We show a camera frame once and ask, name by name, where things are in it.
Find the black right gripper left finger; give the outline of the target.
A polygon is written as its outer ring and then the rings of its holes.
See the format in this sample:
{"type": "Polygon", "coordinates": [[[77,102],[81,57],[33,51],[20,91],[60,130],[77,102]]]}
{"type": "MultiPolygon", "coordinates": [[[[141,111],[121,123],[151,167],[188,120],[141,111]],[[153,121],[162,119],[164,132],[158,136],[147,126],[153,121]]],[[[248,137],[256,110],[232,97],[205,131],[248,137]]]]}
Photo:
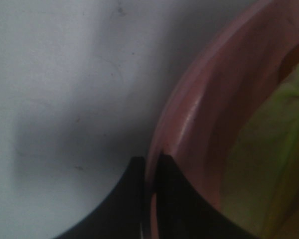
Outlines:
{"type": "Polygon", "coordinates": [[[87,217],[59,239],[140,239],[145,159],[132,157],[115,188],[87,217]]]}

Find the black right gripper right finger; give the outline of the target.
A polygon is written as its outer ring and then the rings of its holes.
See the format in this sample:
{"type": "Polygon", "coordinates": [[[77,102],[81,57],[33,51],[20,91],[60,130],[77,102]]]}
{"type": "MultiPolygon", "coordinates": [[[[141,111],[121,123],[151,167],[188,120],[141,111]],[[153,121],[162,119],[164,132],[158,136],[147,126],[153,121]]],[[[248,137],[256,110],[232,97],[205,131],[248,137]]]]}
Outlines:
{"type": "Polygon", "coordinates": [[[161,239],[252,239],[214,209],[189,183],[170,155],[159,157],[156,218],[161,239]]]}

